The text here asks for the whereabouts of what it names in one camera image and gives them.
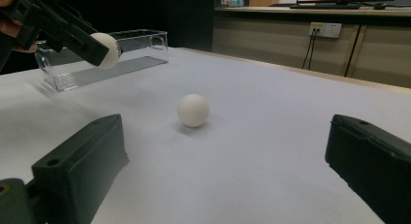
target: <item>ping pong ball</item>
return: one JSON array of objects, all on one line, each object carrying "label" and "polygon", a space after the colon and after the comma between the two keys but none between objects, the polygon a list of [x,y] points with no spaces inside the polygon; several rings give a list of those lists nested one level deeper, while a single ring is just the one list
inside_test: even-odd
[{"label": "ping pong ball", "polygon": [[206,123],[209,115],[208,100],[198,94],[184,96],[178,104],[180,121],[188,127],[199,127]]},{"label": "ping pong ball", "polygon": [[121,48],[115,38],[106,33],[93,33],[90,36],[109,48],[106,57],[97,68],[108,69],[115,66],[121,56]]}]

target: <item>electrical outlet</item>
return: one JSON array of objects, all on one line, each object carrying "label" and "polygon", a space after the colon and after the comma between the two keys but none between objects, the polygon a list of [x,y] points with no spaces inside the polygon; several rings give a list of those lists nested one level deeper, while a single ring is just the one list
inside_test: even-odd
[{"label": "electrical outlet", "polygon": [[341,31],[341,23],[326,23],[324,27],[324,37],[338,38]]},{"label": "electrical outlet", "polygon": [[322,37],[324,35],[324,28],[325,28],[325,23],[323,22],[311,22],[311,26],[309,28],[308,35],[313,35],[314,29],[318,29],[317,34],[315,34],[316,37]]}]

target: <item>transparent plastic container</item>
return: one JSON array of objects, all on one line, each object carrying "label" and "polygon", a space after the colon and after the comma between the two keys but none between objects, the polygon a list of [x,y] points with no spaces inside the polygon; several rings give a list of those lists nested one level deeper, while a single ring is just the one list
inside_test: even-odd
[{"label": "transparent plastic container", "polygon": [[67,48],[60,52],[38,42],[36,61],[45,81],[58,91],[67,91],[99,80],[106,80],[169,62],[167,32],[147,29],[109,33],[123,50],[118,63],[99,69]]}]

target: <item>cable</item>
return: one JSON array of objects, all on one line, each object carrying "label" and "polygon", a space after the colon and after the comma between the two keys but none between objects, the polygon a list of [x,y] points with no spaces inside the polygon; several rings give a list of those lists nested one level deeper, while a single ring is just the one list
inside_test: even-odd
[{"label": "cable", "polygon": [[309,57],[309,63],[308,63],[308,71],[311,70],[311,59],[312,59],[312,53],[314,52],[314,43],[315,43],[315,37],[317,37],[317,33],[320,31],[319,29],[316,29],[314,33],[314,38],[312,39],[312,45],[311,45],[311,55]]},{"label": "cable", "polygon": [[314,28],[314,29],[312,30],[311,37],[310,37],[310,39],[309,39],[309,45],[308,45],[307,54],[305,55],[304,62],[302,63],[302,66],[301,66],[302,69],[304,69],[305,61],[307,60],[307,56],[308,56],[309,51],[310,51],[310,48],[311,48],[311,43],[312,43],[312,40],[313,40],[313,38],[314,38],[314,34],[316,34],[317,31],[318,31],[318,29],[316,29],[316,28]]}]

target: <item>white table surface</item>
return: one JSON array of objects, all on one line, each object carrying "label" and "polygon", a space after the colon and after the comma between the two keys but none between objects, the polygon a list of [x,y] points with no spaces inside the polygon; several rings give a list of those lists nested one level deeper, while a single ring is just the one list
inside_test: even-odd
[{"label": "white table surface", "polygon": [[[120,113],[130,164],[93,223],[382,223],[325,161],[331,120],[350,115],[411,142],[409,89],[169,51],[168,64],[67,92],[40,70],[0,77],[1,178],[28,182],[38,159]],[[201,128],[176,114],[190,93],[210,104]]]}]

